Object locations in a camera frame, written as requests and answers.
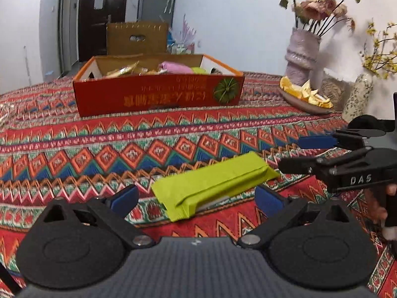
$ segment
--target patterned tablecloth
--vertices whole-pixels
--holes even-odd
[[[339,114],[308,115],[279,95],[279,77],[246,73],[239,106],[120,113],[80,118],[69,79],[7,93],[14,106],[0,130],[0,259],[16,276],[15,252],[43,207],[55,196],[82,202],[112,195],[131,183],[140,188],[138,206],[127,220],[150,236],[231,236],[237,239],[266,219],[253,191],[170,223],[150,190],[154,180],[256,151],[274,168],[283,156],[320,154],[301,150],[299,136],[344,126]],[[333,149],[328,156],[344,150]],[[282,174],[267,183],[282,195],[321,203],[329,196],[314,177]],[[379,263],[369,287],[380,297],[397,297],[397,267],[390,248],[367,216],[362,192],[342,196],[374,242]],[[9,297],[0,285],[0,296]]]

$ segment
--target purple vase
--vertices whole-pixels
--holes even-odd
[[[296,85],[302,86],[309,79],[310,71],[316,66],[321,38],[307,30],[292,29],[285,59],[288,61],[285,76]]]

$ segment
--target dark brown door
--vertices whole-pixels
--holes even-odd
[[[80,0],[79,60],[106,55],[106,24],[124,22],[127,0]]]

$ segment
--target brown cardboard chair back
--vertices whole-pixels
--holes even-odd
[[[126,22],[107,25],[108,55],[137,55],[167,51],[168,24]]]

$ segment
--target doorway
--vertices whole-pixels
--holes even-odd
[[[124,22],[127,0],[80,0],[79,61],[106,55],[106,25]]]
[[[58,0],[58,59],[61,77],[71,69],[70,8],[71,0]]]

